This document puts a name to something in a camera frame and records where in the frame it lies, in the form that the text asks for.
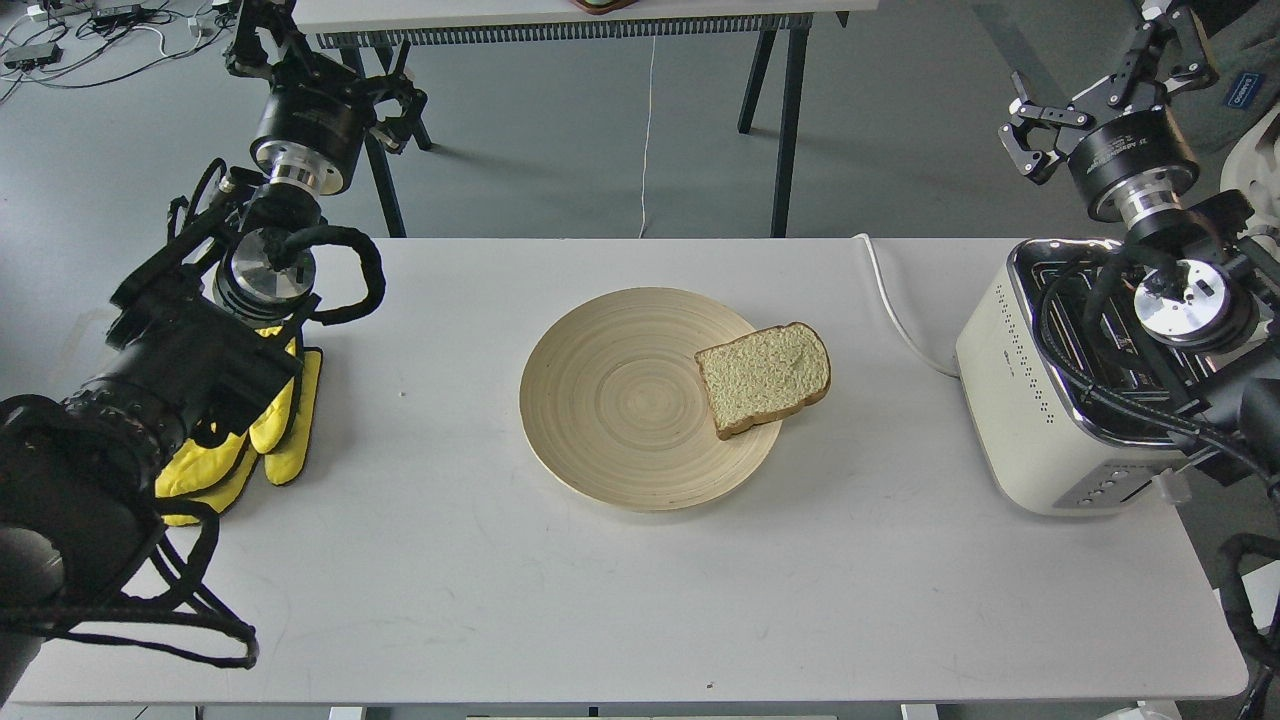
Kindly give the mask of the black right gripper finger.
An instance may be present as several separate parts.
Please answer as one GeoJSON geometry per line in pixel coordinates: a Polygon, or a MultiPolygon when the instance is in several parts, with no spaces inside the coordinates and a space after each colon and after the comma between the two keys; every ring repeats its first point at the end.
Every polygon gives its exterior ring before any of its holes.
{"type": "Polygon", "coordinates": [[[1091,114],[1075,108],[1047,108],[1029,100],[1011,104],[1010,119],[998,136],[1021,177],[1044,184],[1091,132],[1091,114]],[[1034,131],[1051,131],[1052,143],[1033,147],[1034,131]]]}

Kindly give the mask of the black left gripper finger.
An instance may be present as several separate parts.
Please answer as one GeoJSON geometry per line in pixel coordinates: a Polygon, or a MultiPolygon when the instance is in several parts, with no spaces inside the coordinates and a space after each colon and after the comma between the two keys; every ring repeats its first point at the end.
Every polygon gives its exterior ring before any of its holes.
{"type": "Polygon", "coordinates": [[[383,149],[390,154],[402,154],[412,140],[420,150],[429,151],[431,138],[422,120],[428,95],[415,85],[413,77],[407,70],[393,70],[367,79],[367,83],[369,101],[372,105],[393,100],[399,108],[398,115],[375,119],[371,135],[383,149]]]}

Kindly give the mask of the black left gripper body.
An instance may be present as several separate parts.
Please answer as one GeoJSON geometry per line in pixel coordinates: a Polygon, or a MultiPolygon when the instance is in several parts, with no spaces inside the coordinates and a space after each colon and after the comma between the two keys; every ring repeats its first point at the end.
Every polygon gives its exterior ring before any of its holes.
{"type": "MultiPolygon", "coordinates": [[[[372,105],[362,72],[311,47],[292,17],[293,1],[242,1],[234,38],[224,51],[232,76],[270,86],[251,152],[273,182],[301,184],[317,196],[348,190],[362,149],[381,146],[376,119],[398,115],[393,100],[372,105]]],[[[407,70],[403,41],[381,74],[407,70]]]]}

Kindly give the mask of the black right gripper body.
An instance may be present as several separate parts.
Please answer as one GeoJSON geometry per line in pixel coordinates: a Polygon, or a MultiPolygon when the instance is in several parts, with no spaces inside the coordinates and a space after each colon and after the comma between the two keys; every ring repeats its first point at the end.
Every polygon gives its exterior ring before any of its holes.
{"type": "MultiPolygon", "coordinates": [[[[1057,167],[1070,170],[1091,218],[1139,223],[1180,209],[1199,168],[1172,118],[1171,100],[1217,81],[1204,44],[1185,1],[1144,1],[1114,70],[1062,106],[1091,114],[1091,132],[1057,167]]],[[[1038,104],[1020,73],[1011,81],[1015,100],[1038,104]]],[[[1034,131],[1030,142],[1044,147],[1052,137],[1051,131],[1034,131]]]]}

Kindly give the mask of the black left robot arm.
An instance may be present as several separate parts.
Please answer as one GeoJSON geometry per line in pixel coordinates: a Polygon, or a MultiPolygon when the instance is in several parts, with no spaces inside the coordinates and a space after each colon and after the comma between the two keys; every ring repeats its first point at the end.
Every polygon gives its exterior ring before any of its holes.
{"type": "Polygon", "coordinates": [[[253,165],[215,160],[172,205],[165,243],[118,287],[116,356],[73,395],[3,401],[3,696],[45,643],[133,646],[224,669],[259,660],[256,630],[206,585],[215,509],[161,497],[187,443],[246,438],[301,391],[308,322],[381,305],[375,242],[325,220],[365,149],[426,149],[426,94],[381,47],[385,70],[311,49],[292,1],[243,1],[227,69],[270,94],[253,165]]]}

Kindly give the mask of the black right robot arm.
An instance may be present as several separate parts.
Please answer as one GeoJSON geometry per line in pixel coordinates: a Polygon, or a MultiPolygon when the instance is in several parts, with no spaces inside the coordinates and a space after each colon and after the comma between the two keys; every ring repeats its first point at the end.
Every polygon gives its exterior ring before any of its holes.
{"type": "Polygon", "coordinates": [[[1199,168],[1171,101],[1216,79],[1184,1],[1143,3],[1115,70],[1060,108],[1012,77],[1015,168],[1066,167],[1088,215],[1124,227],[1020,242],[957,342],[989,468],[1027,510],[1121,511],[1174,495],[1178,465],[1277,503],[1276,231],[1239,190],[1181,201],[1199,168]]]}

